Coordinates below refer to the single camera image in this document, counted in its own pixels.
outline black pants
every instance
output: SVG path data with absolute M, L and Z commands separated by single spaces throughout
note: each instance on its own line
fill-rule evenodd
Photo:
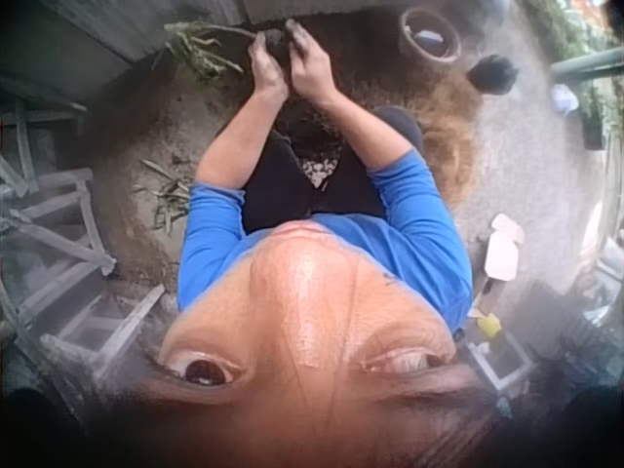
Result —
M 422 132 L 404 108 L 388 105 L 373 113 L 422 153 Z M 269 136 L 245 190 L 243 226 L 248 234 L 313 213 L 385 216 L 379 194 L 353 149 L 345 148 L 322 191 L 303 173 L 291 146 L 275 133 Z

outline person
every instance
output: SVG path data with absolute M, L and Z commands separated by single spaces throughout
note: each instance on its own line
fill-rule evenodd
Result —
M 214 466 L 217 452 L 223 466 L 352 466 L 371 450 L 447 450 L 452 427 L 485 418 L 451 337 L 472 302 L 467 252 L 407 112 L 367 112 L 309 32 L 287 30 L 294 91 L 349 148 L 317 191 L 271 132 L 290 89 L 258 33 L 253 94 L 191 190 L 181 313 L 158 357 L 168 375 L 145 384 L 151 400 L 194 408 L 195 430 L 170 421 L 167 442 L 148 445 L 177 440 L 194 458 L 211 441 Z

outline yellow object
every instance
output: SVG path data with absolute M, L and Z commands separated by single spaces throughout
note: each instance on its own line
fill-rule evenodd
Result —
M 487 336 L 487 339 L 490 340 L 495 339 L 502 330 L 500 319 L 494 314 L 489 314 L 486 317 L 477 319 L 477 325 L 484 335 Z

